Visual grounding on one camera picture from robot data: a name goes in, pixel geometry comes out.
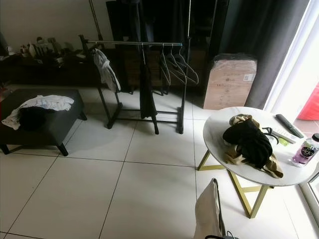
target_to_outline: white marble tabletop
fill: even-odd
[[[317,158],[313,158],[308,165],[302,168],[295,167],[290,161],[306,138],[301,139],[295,144],[289,144],[288,146],[278,144],[273,147],[273,152],[284,173],[283,178],[273,178],[266,172],[260,171],[250,165],[233,165],[226,163],[224,161],[224,153],[227,150],[227,146],[225,145],[222,136],[230,127],[230,118],[237,114],[252,115],[253,118],[260,123],[261,127],[283,128],[272,114],[262,110],[248,107],[230,107],[215,111],[205,123],[203,136],[208,150],[220,164],[245,179],[263,185],[289,186],[302,183],[309,179],[316,169],[318,162]]]

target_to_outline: red object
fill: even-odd
[[[300,120],[319,120],[319,83],[315,87],[303,110],[298,115]]]

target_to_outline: bottle label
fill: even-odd
[[[313,149],[311,149],[311,148],[303,147],[301,149],[301,153],[305,157],[311,157],[311,156],[313,156],[315,154],[315,151]]]

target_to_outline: black ottoman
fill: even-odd
[[[20,145],[56,145],[63,156],[68,152],[63,145],[63,140],[68,134],[77,118],[86,120],[83,114],[84,104],[77,90],[61,89],[19,89],[14,91],[0,103],[3,120],[9,116],[12,110],[18,108],[25,101],[35,98],[37,95],[68,96],[74,100],[69,111],[56,111],[45,115],[45,123],[35,131],[25,131],[22,128],[14,130],[0,122],[0,146],[5,154],[10,153],[7,144]]]

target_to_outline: pink liquid bottle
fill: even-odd
[[[292,163],[297,167],[303,167],[314,157],[319,150],[319,133],[315,133],[311,138],[307,138],[292,159]]]

